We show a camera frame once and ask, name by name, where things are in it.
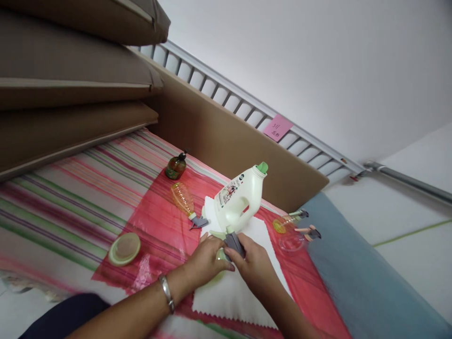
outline brown pillow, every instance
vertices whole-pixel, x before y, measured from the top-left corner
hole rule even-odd
[[[165,42],[171,23],[157,0],[0,0],[0,5],[131,46]]]
[[[162,87],[124,46],[6,9],[0,46],[0,110],[139,99]]]
[[[0,181],[156,123],[140,101],[2,112]]]

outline white paper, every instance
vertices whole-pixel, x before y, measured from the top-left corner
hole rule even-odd
[[[210,224],[202,228],[201,236],[210,230],[221,232],[215,215],[214,200],[209,197],[205,198],[205,213],[207,219],[210,219]],[[253,217],[241,233],[246,234],[267,250],[276,274],[286,291],[291,294],[281,266],[276,259],[265,222]],[[225,275],[217,284],[207,284],[198,288],[194,293],[193,310],[208,315],[277,328],[268,312],[249,290],[238,270],[235,272],[225,271]]]

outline silver bangle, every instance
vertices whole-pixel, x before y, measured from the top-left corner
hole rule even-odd
[[[174,314],[174,300],[169,292],[170,286],[168,285],[168,280],[166,280],[166,276],[164,274],[161,274],[159,276],[159,281],[161,282],[163,292],[165,293],[166,300],[168,301],[169,310],[171,311],[171,314]]]

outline striped bedsheet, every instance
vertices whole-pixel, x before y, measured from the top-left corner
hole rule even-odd
[[[123,289],[91,278],[151,184],[178,153],[173,145],[141,129],[1,183],[0,269],[17,267],[59,290],[94,292],[110,303],[125,298]],[[190,155],[187,165],[221,184],[228,181]],[[265,201],[262,205],[284,213]],[[320,284],[319,293],[329,299]],[[332,302],[327,307],[335,309]],[[337,338],[349,336],[340,316],[332,321],[344,334]],[[177,316],[170,317],[158,334],[176,338],[182,329],[189,338],[207,336],[205,326]],[[218,327],[214,330],[209,337],[225,334]]]

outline metal pipe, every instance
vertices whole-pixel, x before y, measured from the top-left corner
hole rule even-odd
[[[441,200],[442,202],[452,205],[452,194],[449,192],[443,191],[442,189],[426,184],[425,182],[414,179],[400,172],[394,171],[393,169],[390,169],[385,165],[382,165],[375,161],[366,162],[364,164],[364,167],[371,171],[380,172],[381,174],[387,177],[390,177],[403,184],[406,184],[414,189],[417,189],[418,191],[430,195],[433,198]]]

